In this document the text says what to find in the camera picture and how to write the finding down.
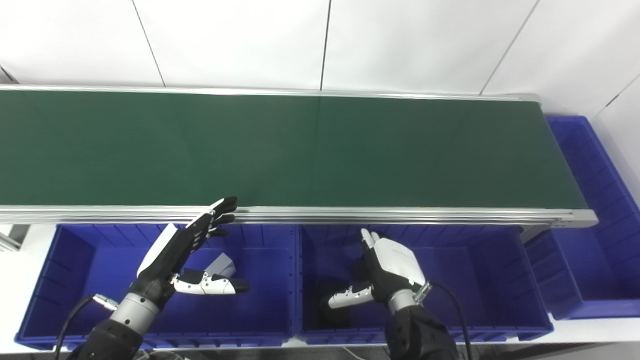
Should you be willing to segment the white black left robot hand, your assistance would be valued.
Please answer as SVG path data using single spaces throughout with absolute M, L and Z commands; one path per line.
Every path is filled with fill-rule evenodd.
M 196 296 L 247 293 L 250 283 L 246 279 L 233 278 L 221 270 L 185 267 L 190 255 L 206 241 L 227 235 L 227 230 L 220 226 L 234 221 L 237 202 L 235 196 L 219 199 L 183 228 L 168 223 L 144 256 L 128 294 L 145 298 L 163 309 L 176 292 Z

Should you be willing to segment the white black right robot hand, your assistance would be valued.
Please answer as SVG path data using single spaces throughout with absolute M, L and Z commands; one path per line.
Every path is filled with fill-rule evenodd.
M 430 285 L 414 251 L 375 231 L 361 228 L 360 233 L 364 278 L 325 296 L 321 305 L 333 311 L 377 302 L 392 315 L 404 308 L 419 306 L 418 292 Z

